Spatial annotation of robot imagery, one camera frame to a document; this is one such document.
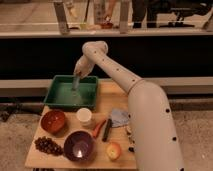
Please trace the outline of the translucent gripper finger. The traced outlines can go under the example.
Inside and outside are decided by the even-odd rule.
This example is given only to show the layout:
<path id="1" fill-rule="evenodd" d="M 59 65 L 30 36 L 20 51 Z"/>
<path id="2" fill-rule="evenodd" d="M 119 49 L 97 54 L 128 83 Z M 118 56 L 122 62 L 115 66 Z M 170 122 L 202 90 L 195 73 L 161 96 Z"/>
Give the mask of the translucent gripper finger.
<path id="1" fill-rule="evenodd" d="M 77 90 L 78 86 L 79 86 L 79 82 L 80 82 L 80 76 L 75 76 L 73 79 L 73 83 L 72 83 L 72 90 L 75 91 Z"/>

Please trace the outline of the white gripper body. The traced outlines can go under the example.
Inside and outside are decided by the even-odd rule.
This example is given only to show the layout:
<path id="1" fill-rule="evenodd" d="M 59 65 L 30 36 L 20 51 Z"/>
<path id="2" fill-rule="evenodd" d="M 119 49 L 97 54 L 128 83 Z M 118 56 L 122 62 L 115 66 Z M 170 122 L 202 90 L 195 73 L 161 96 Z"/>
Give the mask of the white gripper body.
<path id="1" fill-rule="evenodd" d="M 83 55 L 77 61 L 73 74 L 83 79 L 92 72 L 93 68 L 94 62 L 87 58 L 85 55 Z"/>

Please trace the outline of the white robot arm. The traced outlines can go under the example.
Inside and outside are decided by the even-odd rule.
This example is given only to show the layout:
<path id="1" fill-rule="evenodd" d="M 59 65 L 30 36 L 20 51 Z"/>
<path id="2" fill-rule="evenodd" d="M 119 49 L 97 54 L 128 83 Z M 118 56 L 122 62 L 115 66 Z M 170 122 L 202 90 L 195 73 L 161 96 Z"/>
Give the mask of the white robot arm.
<path id="1" fill-rule="evenodd" d="M 86 42 L 74 74 L 86 77 L 98 65 L 128 94 L 128 111 L 139 171 L 186 171 L 164 90 L 107 56 L 104 41 Z"/>

